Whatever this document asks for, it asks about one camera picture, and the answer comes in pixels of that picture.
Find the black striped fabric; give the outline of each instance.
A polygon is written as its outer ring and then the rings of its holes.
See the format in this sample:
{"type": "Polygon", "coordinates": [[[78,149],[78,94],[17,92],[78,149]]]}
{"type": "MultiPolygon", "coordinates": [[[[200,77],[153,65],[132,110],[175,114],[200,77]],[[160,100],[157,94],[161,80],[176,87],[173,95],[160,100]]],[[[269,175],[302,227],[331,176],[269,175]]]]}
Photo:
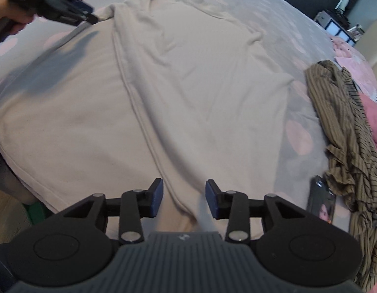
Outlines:
{"type": "Polygon", "coordinates": [[[329,141],[324,177],[351,211],[349,232],[363,251],[355,283],[367,292],[377,281],[377,150],[347,69],[340,71],[326,60],[305,74],[308,94],[329,141]]]}

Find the black circular disc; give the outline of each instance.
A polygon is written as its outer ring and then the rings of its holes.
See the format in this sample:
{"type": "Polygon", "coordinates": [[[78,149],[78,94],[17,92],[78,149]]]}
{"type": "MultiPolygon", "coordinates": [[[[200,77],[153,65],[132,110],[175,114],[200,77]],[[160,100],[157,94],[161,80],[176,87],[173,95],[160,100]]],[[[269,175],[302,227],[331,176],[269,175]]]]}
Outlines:
{"type": "Polygon", "coordinates": [[[285,219],[256,243],[256,257],[275,276],[307,287],[353,279],[362,253],[356,240],[320,219],[285,219]]]}
{"type": "Polygon", "coordinates": [[[82,282],[106,267],[111,240],[78,218],[41,223],[19,234],[9,245],[8,263],[15,277],[44,287],[82,282]]]}

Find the green plastic object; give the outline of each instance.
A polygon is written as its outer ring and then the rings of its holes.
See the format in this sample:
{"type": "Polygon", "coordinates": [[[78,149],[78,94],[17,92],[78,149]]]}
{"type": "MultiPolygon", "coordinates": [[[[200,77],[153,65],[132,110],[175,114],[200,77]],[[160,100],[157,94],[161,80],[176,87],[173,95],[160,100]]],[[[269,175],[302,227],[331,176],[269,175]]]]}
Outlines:
{"type": "Polygon", "coordinates": [[[53,212],[50,211],[44,203],[38,201],[32,205],[24,205],[24,208],[27,212],[28,219],[30,220],[32,225],[36,225],[50,217],[53,212]]]}

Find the smartphone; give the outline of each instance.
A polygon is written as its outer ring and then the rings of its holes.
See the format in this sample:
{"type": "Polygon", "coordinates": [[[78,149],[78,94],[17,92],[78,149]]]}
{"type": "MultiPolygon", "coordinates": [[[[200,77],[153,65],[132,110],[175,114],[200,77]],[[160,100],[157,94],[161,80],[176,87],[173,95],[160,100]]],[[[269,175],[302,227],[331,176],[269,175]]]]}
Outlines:
{"type": "Polygon", "coordinates": [[[311,179],[308,206],[306,211],[332,223],[334,219],[336,195],[328,188],[324,179],[315,176],[311,179]]]}

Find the polka dot bedsheet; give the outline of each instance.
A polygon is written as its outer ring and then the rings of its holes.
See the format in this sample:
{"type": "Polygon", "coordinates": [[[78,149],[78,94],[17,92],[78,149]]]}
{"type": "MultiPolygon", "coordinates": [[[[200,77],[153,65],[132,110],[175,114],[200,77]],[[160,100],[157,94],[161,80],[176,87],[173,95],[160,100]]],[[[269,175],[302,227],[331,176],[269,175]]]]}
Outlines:
{"type": "MultiPolygon", "coordinates": [[[[85,0],[100,11],[124,0],[85,0]]],[[[334,51],[325,31],[283,0],[205,0],[263,34],[263,47],[282,69],[293,76],[283,141],[278,161],[275,192],[306,207],[310,179],[327,168],[326,141],[307,95],[304,70],[334,51]]],[[[37,18],[17,36],[0,44],[0,80],[24,67],[74,28],[37,18]]],[[[337,201],[334,224],[348,230],[349,211],[337,201]]]]}

